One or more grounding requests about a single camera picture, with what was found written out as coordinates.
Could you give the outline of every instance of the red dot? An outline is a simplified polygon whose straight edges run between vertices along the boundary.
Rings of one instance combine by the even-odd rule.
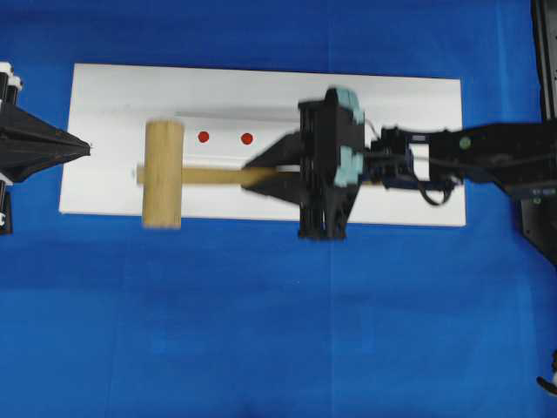
[[[253,142],[253,135],[246,132],[244,135],[242,135],[242,142],[246,145],[251,144]]]
[[[200,143],[204,143],[207,142],[209,140],[209,132],[207,131],[201,131],[198,135],[198,139]]]

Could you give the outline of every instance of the wooden mallet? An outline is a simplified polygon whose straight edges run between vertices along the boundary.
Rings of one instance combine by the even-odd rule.
[[[144,186],[145,228],[179,229],[182,185],[250,186],[275,176],[292,175],[274,168],[227,170],[183,167],[184,126],[176,120],[153,120],[145,129],[145,167],[138,166],[137,182]]]

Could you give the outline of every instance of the blue surface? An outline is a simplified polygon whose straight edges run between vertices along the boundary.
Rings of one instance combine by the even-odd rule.
[[[3,0],[20,105],[66,126],[76,62],[461,78],[465,126],[539,120],[526,0]],[[493,186],[468,226],[60,215],[61,169],[0,239],[0,416],[549,417],[554,268]]]

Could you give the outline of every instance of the white platform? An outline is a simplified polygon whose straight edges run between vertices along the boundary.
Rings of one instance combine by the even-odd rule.
[[[141,214],[143,190],[133,172],[144,161],[149,119],[183,120],[185,165],[240,167],[297,130],[298,101],[322,99],[331,85],[355,90],[378,130],[382,125],[458,130],[462,125],[459,80],[76,64],[68,130],[93,148],[89,158],[64,166],[60,212]],[[208,142],[198,141],[200,131],[210,133]],[[251,145],[240,141],[244,132],[254,136]],[[426,176],[426,164],[419,165],[420,173]],[[299,218],[296,206],[238,186],[187,186],[183,199],[186,217]],[[351,222],[463,226],[464,188],[439,208],[417,192],[362,188]]]

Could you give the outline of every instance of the screw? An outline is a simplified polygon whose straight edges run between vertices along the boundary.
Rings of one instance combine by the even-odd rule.
[[[467,150],[472,146],[472,140],[469,137],[463,137],[460,140],[459,145],[461,150]]]

